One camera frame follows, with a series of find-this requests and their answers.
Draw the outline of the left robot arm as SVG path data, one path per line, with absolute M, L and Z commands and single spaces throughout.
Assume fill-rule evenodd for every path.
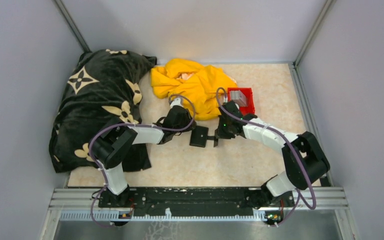
M 162 145 L 173 139 L 177 133 L 195 129 L 195 115 L 180 106 L 172 106 L 167 116 L 152 124 L 129 123 L 110 120 L 88 145 L 89 156 L 102 171 L 104 187 L 110 191 L 110 200 L 118 207 L 129 203 L 130 193 L 123 161 L 128 158 L 134 145 Z

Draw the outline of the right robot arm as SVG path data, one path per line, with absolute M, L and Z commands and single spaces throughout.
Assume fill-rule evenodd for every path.
M 219 110 L 220 139 L 241 136 L 262 143 L 282 156 L 285 170 L 261 187 L 261 199 L 267 206 L 275 206 L 286 192 L 307 189 L 330 170 L 330 163 L 313 133 L 285 131 L 252 113 L 243 115 L 233 101 L 224 103 Z

